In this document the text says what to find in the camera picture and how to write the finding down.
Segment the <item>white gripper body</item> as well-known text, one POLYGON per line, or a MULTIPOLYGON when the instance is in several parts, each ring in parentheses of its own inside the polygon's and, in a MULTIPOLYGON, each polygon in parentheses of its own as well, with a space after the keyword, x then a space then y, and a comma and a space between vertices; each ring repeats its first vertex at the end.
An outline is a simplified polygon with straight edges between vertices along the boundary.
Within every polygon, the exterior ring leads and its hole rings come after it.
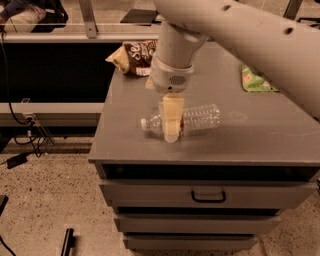
POLYGON ((154 54, 149 78, 158 93, 181 93, 187 88, 193 72, 193 65, 186 68, 174 68, 165 64, 154 54))

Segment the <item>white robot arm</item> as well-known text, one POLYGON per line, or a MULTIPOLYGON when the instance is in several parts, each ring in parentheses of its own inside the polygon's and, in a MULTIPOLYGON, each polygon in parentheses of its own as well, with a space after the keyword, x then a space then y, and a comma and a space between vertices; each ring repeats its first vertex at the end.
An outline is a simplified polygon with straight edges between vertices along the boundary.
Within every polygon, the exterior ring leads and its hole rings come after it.
POLYGON ((313 118, 320 117, 320 31, 236 0, 154 0, 164 17, 150 78, 164 98, 164 139, 180 133, 180 95, 208 38, 244 62, 313 118))

